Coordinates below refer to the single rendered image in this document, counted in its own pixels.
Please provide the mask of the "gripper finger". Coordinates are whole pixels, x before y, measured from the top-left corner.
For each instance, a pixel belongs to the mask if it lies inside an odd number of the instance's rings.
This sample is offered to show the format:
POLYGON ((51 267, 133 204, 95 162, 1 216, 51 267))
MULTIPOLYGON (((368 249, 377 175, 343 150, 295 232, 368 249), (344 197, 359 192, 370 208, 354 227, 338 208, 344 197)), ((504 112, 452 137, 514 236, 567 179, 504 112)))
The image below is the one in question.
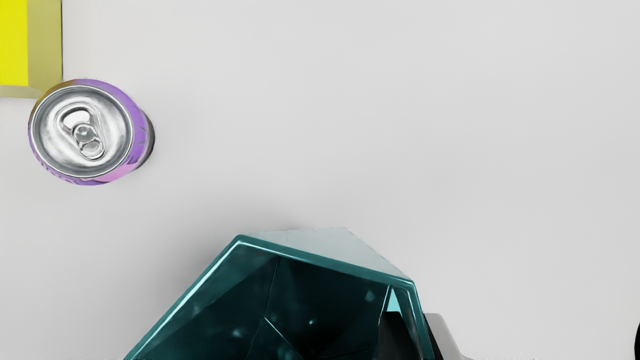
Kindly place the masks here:
POLYGON ((433 350, 432 357, 419 357, 400 312, 383 312, 378 326, 378 360, 472 360, 459 350, 443 317, 424 313, 433 350))

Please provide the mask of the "yellow rectangular block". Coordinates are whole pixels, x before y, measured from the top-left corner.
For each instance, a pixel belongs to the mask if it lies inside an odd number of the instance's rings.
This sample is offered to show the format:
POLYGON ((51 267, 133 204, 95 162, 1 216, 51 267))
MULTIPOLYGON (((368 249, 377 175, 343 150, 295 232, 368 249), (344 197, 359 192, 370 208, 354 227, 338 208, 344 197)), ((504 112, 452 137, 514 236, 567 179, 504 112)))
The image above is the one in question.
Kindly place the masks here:
POLYGON ((0 97, 38 99, 62 78, 62 0, 0 0, 0 97))

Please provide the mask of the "teal faceted mug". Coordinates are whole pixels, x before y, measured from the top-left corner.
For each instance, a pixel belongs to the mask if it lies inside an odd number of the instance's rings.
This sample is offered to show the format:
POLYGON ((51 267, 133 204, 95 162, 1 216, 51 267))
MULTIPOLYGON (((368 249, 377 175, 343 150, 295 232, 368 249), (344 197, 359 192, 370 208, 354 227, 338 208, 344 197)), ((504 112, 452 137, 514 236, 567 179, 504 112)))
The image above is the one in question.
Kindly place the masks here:
POLYGON ((237 235, 125 360, 442 360, 409 276, 347 228, 237 235))

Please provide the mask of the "purple drink can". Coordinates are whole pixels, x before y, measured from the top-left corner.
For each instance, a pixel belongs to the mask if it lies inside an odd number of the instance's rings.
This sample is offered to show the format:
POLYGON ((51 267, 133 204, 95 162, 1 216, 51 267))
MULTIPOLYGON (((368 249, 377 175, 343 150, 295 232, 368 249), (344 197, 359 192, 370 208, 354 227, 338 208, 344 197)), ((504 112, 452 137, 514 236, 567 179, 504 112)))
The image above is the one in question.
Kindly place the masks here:
POLYGON ((140 168, 155 132, 122 89, 97 79, 64 81, 34 105, 27 126, 32 152, 56 178, 80 186, 114 182, 140 168))

